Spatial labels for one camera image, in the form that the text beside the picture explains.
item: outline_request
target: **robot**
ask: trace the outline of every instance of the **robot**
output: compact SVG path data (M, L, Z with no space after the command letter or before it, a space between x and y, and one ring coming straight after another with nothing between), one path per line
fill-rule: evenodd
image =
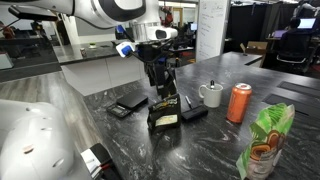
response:
M161 26L157 0L0 0L6 4L35 6L76 16L108 29L131 22L134 37L117 46L122 57L145 63L150 83L162 97L168 77L157 60L166 55L178 32ZM64 117L47 103L0 100L0 179L91 179L74 147Z
M304 17L307 10L314 11L315 12L314 13L314 17L317 17L320 8L319 7L313 7L309 3L310 3L309 0L301 0L301 1L299 1L298 7L296 9L294 9L293 16L292 16L291 19Z

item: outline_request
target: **yellow label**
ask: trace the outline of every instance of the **yellow label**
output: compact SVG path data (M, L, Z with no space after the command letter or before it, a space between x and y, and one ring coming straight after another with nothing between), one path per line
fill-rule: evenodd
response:
M178 122L178 116L172 115L172 116L163 116L160 119L156 121L156 127L157 126L163 126L168 124L173 124Z

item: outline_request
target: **green snack bag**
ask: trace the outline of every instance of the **green snack bag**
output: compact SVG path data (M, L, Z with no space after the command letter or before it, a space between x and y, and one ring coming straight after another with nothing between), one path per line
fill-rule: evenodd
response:
M262 180L273 172L294 115L294 106L285 104L270 106L259 113L256 122L250 125L253 140L237 161L241 179Z

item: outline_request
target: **aluminum can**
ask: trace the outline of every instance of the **aluminum can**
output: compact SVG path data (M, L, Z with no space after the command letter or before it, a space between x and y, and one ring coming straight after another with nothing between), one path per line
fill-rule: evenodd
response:
M85 48L80 48L80 52L81 52L82 57L87 57L87 52L86 52Z
M252 88L245 83L238 83L232 88L227 119L234 123L242 123L250 97Z

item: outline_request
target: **can lid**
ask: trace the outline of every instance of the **can lid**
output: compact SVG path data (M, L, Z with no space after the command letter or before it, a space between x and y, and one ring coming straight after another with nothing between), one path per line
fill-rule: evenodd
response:
M245 83L237 83L236 88L241 89L241 90L251 90L251 86L249 84Z

